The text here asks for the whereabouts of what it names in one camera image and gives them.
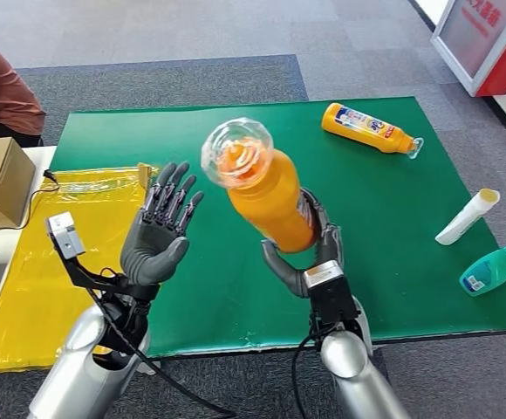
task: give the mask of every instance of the orange bottle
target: orange bottle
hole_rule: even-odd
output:
[[[313,218],[289,157],[273,146],[262,124],[229,120],[211,133],[201,151],[201,167],[228,190],[237,212],[284,252],[313,244]]]
[[[415,159],[424,146],[422,138],[413,138],[399,127],[339,103],[329,105],[322,116],[321,127],[329,133],[378,148],[383,153],[404,153],[411,159]]]

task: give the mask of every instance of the bottle label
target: bottle label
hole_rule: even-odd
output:
[[[389,138],[395,131],[395,127],[390,124],[368,116],[365,113],[354,111],[346,106],[338,109],[335,120],[338,124],[355,129],[356,131],[378,134],[384,138]]]
[[[483,282],[476,280],[473,275],[464,278],[463,281],[470,292],[476,292],[485,286]]]
[[[300,198],[298,199],[298,212],[302,216],[310,229],[313,229],[313,216],[311,214],[311,208],[309,206],[309,203],[304,194],[300,193]]]

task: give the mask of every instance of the teal plastic bottle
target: teal plastic bottle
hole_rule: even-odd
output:
[[[462,289],[476,297],[506,281],[506,247],[479,258],[462,274]]]

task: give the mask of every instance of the clear plastic lid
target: clear plastic lid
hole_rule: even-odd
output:
[[[228,120],[210,133],[201,148],[201,167],[212,182],[242,188],[261,179],[273,155],[270,134],[256,120]]]

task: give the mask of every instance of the white tube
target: white tube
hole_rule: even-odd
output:
[[[480,189],[447,227],[436,236],[436,240],[445,246],[456,242],[481,216],[498,203],[500,197],[501,195],[497,190]]]

